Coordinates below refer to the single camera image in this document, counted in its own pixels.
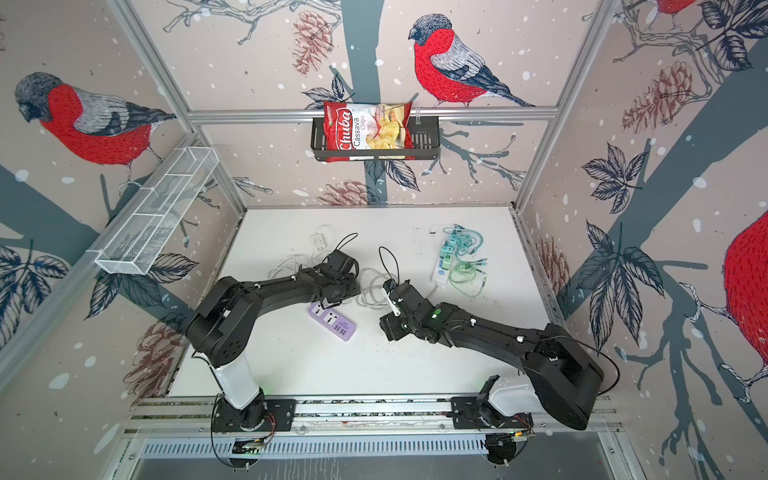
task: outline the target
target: metal frame bar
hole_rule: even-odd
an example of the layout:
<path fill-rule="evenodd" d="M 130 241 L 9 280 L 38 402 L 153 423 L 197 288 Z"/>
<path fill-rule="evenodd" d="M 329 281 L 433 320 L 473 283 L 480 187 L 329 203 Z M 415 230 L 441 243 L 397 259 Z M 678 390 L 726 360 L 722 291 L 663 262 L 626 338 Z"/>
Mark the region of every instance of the metal frame bar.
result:
<path fill-rule="evenodd" d="M 618 5 L 619 0 L 601 0 L 600 5 L 594 10 L 592 23 L 590 23 L 589 29 L 584 36 L 584 43 L 581 45 L 581 49 L 571 68 L 571 73 L 568 75 L 565 87 L 558 99 L 558 106 L 560 108 L 558 118 L 547 125 L 544 136 L 536 150 L 536 156 L 528 167 L 528 172 L 518 191 L 518 197 L 515 201 L 515 208 L 518 212 L 522 212 L 531 199 L 541 172 L 547 164 L 547 159 L 552 155 L 565 122 L 568 121 L 571 109 L 576 103 L 581 86 L 587 79 L 594 60 L 598 56 L 600 46 L 605 39 L 608 28 L 611 26 L 611 21 Z"/>
<path fill-rule="evenodd" d="M 197 141 L 197 134 L 188 134 L 177 148 L 189 147 Z M 64 281 L 36 309 L 34 317 L 28 320 L 26 327 L 16 333 L 8 344 L 0 350 L 0 392 L 18 375 L 27 361 L 43 346 L 57 326 L 66 318 L 67 312 L 81 298 L 85 286 L 96 277 L 101 268 L 95 263 L 99 250 L 103 249 L 120 230 L 138 206 L 150 194 L 149 187 L 166 174 L 174 162 L 163 162 L 140 189 L 106 226 L 101 235 L 91 244 L 80 259 L 72 266 Z"/>

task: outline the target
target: snow dot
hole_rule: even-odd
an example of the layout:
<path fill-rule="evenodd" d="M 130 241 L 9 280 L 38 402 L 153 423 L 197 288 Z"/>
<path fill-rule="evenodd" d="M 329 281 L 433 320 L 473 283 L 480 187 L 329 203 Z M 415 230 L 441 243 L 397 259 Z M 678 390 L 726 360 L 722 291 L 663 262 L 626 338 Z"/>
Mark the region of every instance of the snow dot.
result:
<path fill-rule="evenodd" d="M 48 384 L 48 388 L 53 390 L 63 389 L 64 386 L 67 385 L 67 382 L 69 382 L 69 374 L 62 373 L 61 375 L 55 376 L 53 380 L 51 380 L 51 382 Z"/>

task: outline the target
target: green cable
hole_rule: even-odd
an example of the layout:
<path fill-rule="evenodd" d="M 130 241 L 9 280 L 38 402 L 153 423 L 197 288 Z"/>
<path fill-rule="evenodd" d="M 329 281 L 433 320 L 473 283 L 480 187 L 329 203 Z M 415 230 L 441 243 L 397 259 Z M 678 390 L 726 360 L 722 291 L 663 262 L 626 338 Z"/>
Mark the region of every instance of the green cable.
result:
<path fill-rule="evenodd" d="M 448 281 L 453 285 L 453 288 L 457 289 L 459 292 L 465 294 L 469 298 L 475 298 L 477 295 L 480 295 L 482 293 L 482 290 L 485 288 L 485 282 L 488 280 L 487 276 L 484 276 L 482 279 L 482 285 L 480 286 L 480 290 L 474 295 L 470 293 L 466 293 L 464 290 L 462 290 L 459 285 L 465 285 L 467 283 L 472 283 L 477 278 L 478 272 L 482 272 L 481 270 L 478 270 L 473 263 L 470 262 L 459 262 L 458 265 L 451 268 L 451 271 L 448 273 Z M 463 275 L 463 278 L 454 279 L 453 274 L 457 273 L 459 275 Z"/>

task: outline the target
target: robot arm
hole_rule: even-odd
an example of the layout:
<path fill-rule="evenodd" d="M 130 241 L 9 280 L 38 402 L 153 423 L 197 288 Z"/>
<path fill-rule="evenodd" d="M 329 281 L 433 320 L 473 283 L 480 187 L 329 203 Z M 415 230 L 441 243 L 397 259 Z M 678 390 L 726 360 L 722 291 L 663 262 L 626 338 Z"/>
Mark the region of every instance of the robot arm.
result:
<path fill-rule="evenodd" d="M 379 325 L 389 341 L 413 334 L 430 343 L 464 347 L 525 372 L 544 410 L 563 425 L 587 428 L 604 374 L 565 329 L 521 329 L 482 319 L 450 303 L 433 306 L 409 281 L 384 283 L 392 313 Z"/>

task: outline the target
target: purple power strip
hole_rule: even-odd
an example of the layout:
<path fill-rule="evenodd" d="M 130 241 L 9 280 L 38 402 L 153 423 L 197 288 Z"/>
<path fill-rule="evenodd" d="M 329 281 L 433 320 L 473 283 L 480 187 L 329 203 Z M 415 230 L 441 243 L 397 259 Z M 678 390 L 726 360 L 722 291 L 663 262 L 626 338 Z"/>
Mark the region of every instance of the purple power strip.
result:
<path fill-rule="evenodd" d="M 357 328 L 351 320 L 347 320 L 339 315 L 334 309 L 324 309 L 320 302 L 310 305 L 310 309 L 307 312 L 312 318 L 322 323 L 328 330 L 335 333 L 336 336 L 345 342 L 349 340 Z"/>

